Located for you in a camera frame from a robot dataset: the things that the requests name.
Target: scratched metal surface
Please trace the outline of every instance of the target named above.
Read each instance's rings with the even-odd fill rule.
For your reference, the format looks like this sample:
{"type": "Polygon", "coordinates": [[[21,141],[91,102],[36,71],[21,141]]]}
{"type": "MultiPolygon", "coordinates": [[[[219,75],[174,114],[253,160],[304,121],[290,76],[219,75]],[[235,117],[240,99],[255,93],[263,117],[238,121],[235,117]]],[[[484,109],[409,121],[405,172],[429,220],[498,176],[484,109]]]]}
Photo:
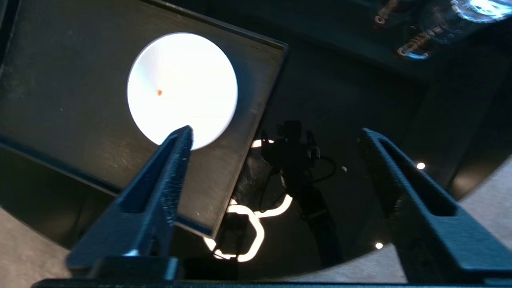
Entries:
{"type": "Polygon", "coordinates": [[[159,36],[202,35],[226,53],[239,84],[237,111],[227,130],[192,153],[178,210],[182,223],[212,235],[236,184],[285,46],[153,4],[23,0],[0,78],[0,138],[30,149],[50,166],[85,182],[97,180],[104,190],[117,193],[157,148],[136,127],[128,109],[126,83],[133,61],[159,36]]]}

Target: white circular disc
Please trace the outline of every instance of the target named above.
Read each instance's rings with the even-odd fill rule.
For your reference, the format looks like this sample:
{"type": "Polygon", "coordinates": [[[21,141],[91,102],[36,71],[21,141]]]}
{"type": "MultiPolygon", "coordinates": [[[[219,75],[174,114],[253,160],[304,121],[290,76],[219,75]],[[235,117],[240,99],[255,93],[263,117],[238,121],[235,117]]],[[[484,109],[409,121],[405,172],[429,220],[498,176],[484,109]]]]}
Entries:
{"type": "Polygon", "coordinates": [[[160,145],[185,125],[192,150],[226,130],[237,107],[233,66],[210,40],[190,33],[162,36],[142,50],[128,77],[128,106],[140,131],[160,145]]]}

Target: reflective dark surface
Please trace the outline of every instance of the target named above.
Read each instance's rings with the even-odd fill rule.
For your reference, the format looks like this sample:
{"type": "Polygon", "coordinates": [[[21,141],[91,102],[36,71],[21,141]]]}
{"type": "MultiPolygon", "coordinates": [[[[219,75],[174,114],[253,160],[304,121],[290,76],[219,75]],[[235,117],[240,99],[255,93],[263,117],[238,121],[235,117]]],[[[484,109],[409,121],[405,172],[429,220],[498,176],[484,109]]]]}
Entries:
{"type": "MultiPolygon", "coordinates": [[[[260,130],[277,139],[277,125],[299,120],[314,133],[321,154],[336,163],[335,175],[316,187],[336,225],[343,251],[339,262],[390,240],[358,154],[361,128],[387,136],[412,159],[424,162],[434,180],[457,199],[512,154],[512,70],[505,53],[510,41],[501,34],[510,21],[440,50],[432,59],[411,62],[393,57],[400,29],[373,30],[368,3],[224,0],[187,5],[290,46],[260,130]]],[[[2,150],[0,156],[2,207],[66,247],[111,200],[11,152],[2,150]]],[[[330,169],[318,162],[311,172],[320,177],[330,169]]],[[[273,177],[265,204],[282,192],[279,177],[273,177]]],[[[257,202],[257,193],[261,191],[246,197],[257,202]]],[[[245,216],[225,218],[226,230],[245,225],[242,235],[226,234],[226,254],[250,247],[255,232],[247,222],[245,216]],[[233,243],[239,236],[245,238],[237,247],[233,243]]],[[[263,244],[252,260],[240,263],[240,279],[282,278],[325,268],[295,201],[283,214],[262,218],[261,224],[263,244]]],[[[201,237],[178,229],[172,254],[186,259],[211,257],[212,252],[201,237]]]]}

